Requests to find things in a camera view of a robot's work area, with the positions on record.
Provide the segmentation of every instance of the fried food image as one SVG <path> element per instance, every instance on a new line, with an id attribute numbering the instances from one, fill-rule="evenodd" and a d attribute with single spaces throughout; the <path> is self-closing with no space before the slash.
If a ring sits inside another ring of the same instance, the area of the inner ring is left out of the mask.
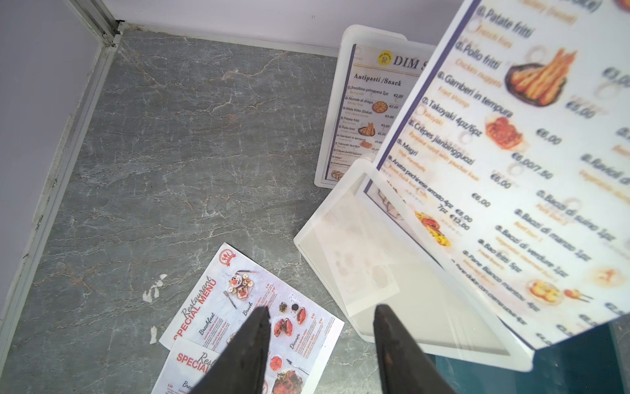
<path id="1" fill-rule="evenodd" d="M 341 171 L 335 170 L 335 171 L 330 173 L 330 176 L 335 178 L 335 179 L 337 179 L 337 180 L 339 180 L 339 179 L 341 179 L 343 177 L 343 173 Z"/>
<path id="2" fill-rule="evenodd" d="M 229 280 L 228 286 L 227 291 L 229 293 L 236 294 L 236 297 L 239 299 L 245 299 L 249 296 L 249 292 L 251 291 L 251 287 L 254 286 L 254 282 L 249 278 L 249 274 L 243 273 L 241 275 L 237 272 Z"/>
<path id="3" fill-rule="evenodd" d="M 368 123 L 366 127 L 361 127 L 358 130 L 358 133 L 362 136 L 374 137 L 374 134 L 376 134 L 376 130 L 374 130 L 374 123 Z"/>
<path id="4" fill-rule="evenodd" d="M 381 198 L 381 201 L 383 201 L 383 205 L 385 205 L 385 209 L 387 210 L 387 213 L 393 217 L 394 219 L 402 219 L 403 217 L 400 215 L 400 213 L 398 213 L 398 211 L 396 210 L 396 208 L 394 208 L 394 206 L 392 205 L 392 203 L 387 199 L 387 197 L 385 197 L 385 195 L 383 194 L 383 192 L 381 192 L 379 190 L 379 197 Z"/>
<path id="5" fill-rule="evenodd" d="M 437 220 L 425 214 L 424 212 L 416 211 L 415 213 L 418 220 L 420 220 L 422 225 L 427 229 L 429 234 L 433 236 L 437 243 L 447 248 L 451 246 L 450 241 L 444 236 L 444 234 L 440 232 L 440 223 L 438 223 Z"/>
<path id="6" fill-rule="evenodd" d="M 377 101 L 372 105 L 372 110 L 376 113 L 383 113 L 387 111 L 387 103 L 384 101 Z"/>
<path id="7" fill-rule="evenodd" d="M 594 279 L 599 287 L 617 287 L 624 283 L 621 273 L 613 268 L 598 269 Z"/>
<path id="8" fill-rule="evenodd" d="M 624 11 L 630 11 L 630 0 L 615 0 L 615 2 Z"/>
<path id="9" fill-rule="evenodd" d="M 564 295 L 569 297 L 569 298 L 573 298 L 573 299 L 579 299 L 580 301 L 584 301 L 586 303 L 589 303 L 589 299 L 593 299 L 590 296 L 587 296 L 586 294 L 581 293 L 579 290 L 571 290 L 571 289 L 567 289 L 564 291 Z"/>
<path id="10" fill-rule="evenodd" d="M 508 91 L 521 101 L 537 107 L 553 104 L 566 82 L 577 52 L 560 49 L 546 66 L 538 63 L 513 66 L 505 76 Z"/>
<path id="11" fill-rule="evenodd" d="M 531 295 L 536 297 L 536 300 L 547 305 L 558 305 L 564 299 L 560 290 L 548 282 L 532 281 L 528 283 L 527 289 Z"/>
<path id="12" fill-rule="evenodd" d="M 273 334 L 275 335 L 276 338 L 278 338 L 280 334 L 284 332 L 284 327 L 285 327 L 284 319 L 276 323 L 276 325 L 273 328 Z"/>
<path id="13" fill-rule="evenodd" d="M 287 336 L 291 336 L 293 335 L 293 323 L 291 323 L 291 321 L 289 319 L 285 319 L 285 330 L 284 332 L 287 334 Z"/>
<path id="14" fill-rule="evenodd" d="M 486 124 L 486 135 L 501 149 L 511 149 L 523 142 L 523 134 L 517 132 L 506 117 Z"/>

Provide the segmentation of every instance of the paper flyer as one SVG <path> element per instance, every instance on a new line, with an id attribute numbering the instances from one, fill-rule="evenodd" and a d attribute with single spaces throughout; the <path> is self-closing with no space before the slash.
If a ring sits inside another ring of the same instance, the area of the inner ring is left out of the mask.
<path id="1" fill-rule="evenodd" d="M 630 311 L 630 8 L 462 7 L 375 163 L 416 241 L 540 349 Z"/>
<path id="2" fill-rule="evenodd" d="M 308 394 L 317 386 L 343 322 L 224 243 L 159 339 L 181 339 L 221 353 L 257 306 L 272 335 L 263 394 Z"/>
<path id="3" fill-rule="evenodd" d="M 181 338 L 173 344 L 151 394 L 187 394 L 208 373 L 219 353 Z"/>

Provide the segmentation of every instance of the cutlery illustration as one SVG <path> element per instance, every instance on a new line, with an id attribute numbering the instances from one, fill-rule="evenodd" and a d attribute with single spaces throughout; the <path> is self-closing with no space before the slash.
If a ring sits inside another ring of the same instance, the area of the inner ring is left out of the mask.
<path id="1" fill-rule="evenodd" d="M 300 371 L 302 371 L 302 372 L 306 373 L 307 375 L 310 375 L 310 373 L 308 373 L 308 372 L 307 372 L 304 368 L 298 367 L 297 365 L 295 365 L 294 363 L 292 363 L 292 362 L 291 362 L 291 360 L 287 359 L 287 362 L 288 362 L 289 364 L 291 364 L 293 367 L 295 367 L 295 368 L 299 369 Z"/>
<path id="2" fill-rule="evenodd" d="M 230 298 L 230 294 L 227 291 L 225 291 L 225 290 L 223 290 L 223 294 L 225 294 L 227 299 L 230 300 L 230 303 L 232 304 L 234 309 L 238 309 L 238 308 L 236 308 L 236 305 L 234 305 L 234 301 L 232 301 L 232 299 Z"/>

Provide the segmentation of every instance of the food illustration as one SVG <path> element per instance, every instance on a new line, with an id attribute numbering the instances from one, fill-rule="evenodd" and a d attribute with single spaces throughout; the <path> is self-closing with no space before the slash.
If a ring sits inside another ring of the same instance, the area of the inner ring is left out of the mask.
<path id="1" fill-rule="evenodd" d="M 376 286 L 379 289 L 383 289 L 389 284 L 388 277 L 389 276 L 387 275 L 387 272 L 385 272 L 385 270 L 380 265 L 377 265 L 372 270 L 372 280 L 374 281 L 374 283 L 376 283 Z"/>
<path id="2" fill-rule="evenodd" d="M 337 268 L 339 269 L 339 273 L 340 273 L 341 275 L 344 275 L 344 276 L 348 275 L 348 270 L 347 270 L 347 269 L 345 269 L 345 268 L 343 268 L 343 267 L 341 266 L 341 263 L 339 263 L 339 261 L 337 261 L 337 262 L 336 262 L 336 264 L 337 264 Z"/>
<path id="3" fill-rule="evenodd" d="M 537 107 L 553 104 L 562 92 L 576 53 L 565 54 L 562 48 L 546 66 L 539 63 L 513 66 L 505 76 L 505 86 L 525 103 Z"/>
<path id="4" fill-rule="evenodd" d="M 551 283 L 544 281 L 532 281 L 527 285 L 527 289 L 536 297 L 537 301 L 542 301 L 548 305 L 558 305 L 564 299 L 560 290 Z"/>
<path id="5" fill-rule="evenodd" d="M 289 319 L 280 319 L 273 328 L 273 334 L 278 338 L 281 333 L 287 334 L 288 337 L 293 335 L 293 323 Z"/>
<path id="6" fill-rule="evenodd" d="M 624 11 L 630 11 L 630 0 L 615 0 L 615 3 Z"/>
<path id="7" fill-rule="evenodd" d="M 306 320 L 306 309 L 304 308 L 300 308 L 297 311 L 297 317 L 295 318 L 297 320 L 297 324 L 302 324 L 304 323 L 304 321 Z"/>
<path id="8" fill-rule="evenodd" d="M 385 209 L 387 209 L 387 213 L 393 217 L 394 219 L 400 220 L 403 217 L 398 213 L 396 208 L 392 205 L 392 203 L 385 197 L 385 195 L 379 190 L 379 197 L 383 201 L 383 205 L 385 205 Z"/>
<path id="9" fill-rule="evenodd" d="M 269 363 L 269 367 L 273 372 L 278 372 L 282 368 L 282 358 L 280 356 L 274 356 Z"/>
<path id="10" fill-rule="evenodd" d="M 442 246 L 449 247 L 450 241 L 440 232 L 440 224 L 432 218 L 431 216 L 425 214 L 424 212 L 416 212 L 416 217 L 422 225 L 427 229 L 429 234 L 435 238 L 435 241 Z"/>
<path id="11" fill-rule="evenodd" d="M 229 287 L 227 291 L 232 294 L 236 294 L 238 299 L 245 299 L 249 296 L 251 288 L 254 286 L 254 282 L 249 278 L 247 272 L 240 273 L 237 271 L 232 279 L 229 280 Z"/>
<path id="12" fill-rule="evenodd" d="M 623 282 L 623 276 L 616 269 L 604 268 L 595 272 L 595 283 L 600 287 L 617 287 Z"/>
<path id="13" fill-rule="evenodd" d="M 366 127 L 359 128 L 358 133 L 362 136 L 374 137 L 374 134 L 376 134 L 376 130 L 374 130 L 374 123 L 370 122 Z"/>
<path id="14" fill-rule="evenodd" d="M 335 178 L 335 179 L 337 179 L 337 180 L 339 180 L 343 176 L 343 173 L 340 172 L 340 171 L 335 170 L 335 171 L 330 173 L 330 176 Z"/>
<path id="15" fill-rule="evenodd" d="M 300 394 L 301 391 L 302 378 L 294 369 L 279 373 L 272 388 L 272 394 Z"/>
<path id="16" fill-rule="evenodd" d="M 486 124 L 486 135 L 501 149 L 511 149 L 523 142 L 523 134 L 517 132 L 506 117 Z"/>
<path id="17" fill-rule="evenodd" d="M 564 295 L 569 297 L 569 298 L 579 299 L 580 301 L 584 301 L 586 303 L 590 302 L 588 299 L 593 299 L 592 297 L 589 297 L 586 294 L 582 294 L 579 290 L 575 290 L 575 289 L 574 290 L 570 290 L 570 289 L 565 290 L 564 291 Z"/>
<path id="18" fill-rule="evenodd" d="M 383 113 L 387 111 L 387 103 L 384 101 L 377 101 L 372 105 L 372 110 L 376 113 Z"/>

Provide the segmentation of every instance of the menu holder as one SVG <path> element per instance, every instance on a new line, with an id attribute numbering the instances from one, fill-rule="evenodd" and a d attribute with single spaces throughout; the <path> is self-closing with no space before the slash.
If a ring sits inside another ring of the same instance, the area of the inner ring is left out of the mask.
<path id="1" fill-rule="evenodd" d="M 464 1 L 373 165 L 294 239 L 364 339 L 386 303 L 429 353 L 526 371 L 629 313 L 629 21 Z"/>
<path id="2" fill-rule="evenodd" d="M 368 182 L 379 189 L 388 213 L 365 198 Z M 392 226 L 385 218 L 390 214 L 408 223 L 425 241 L 422 246 Z M 374 310 L 386 303 L 429 354 L 531 370 L 534 351 L 436 262 L 440 251 L 431 249 L 416 222 L 373 164 L 361 158 L 294 243 L 362 339 L 374 342 Z"/>
<path id="3" fill-rule="evenodd" d="M 315 184 L 333 188 L 359 157 L 374 159 L 435 47 L 361 25 L 343 33 Z"/>

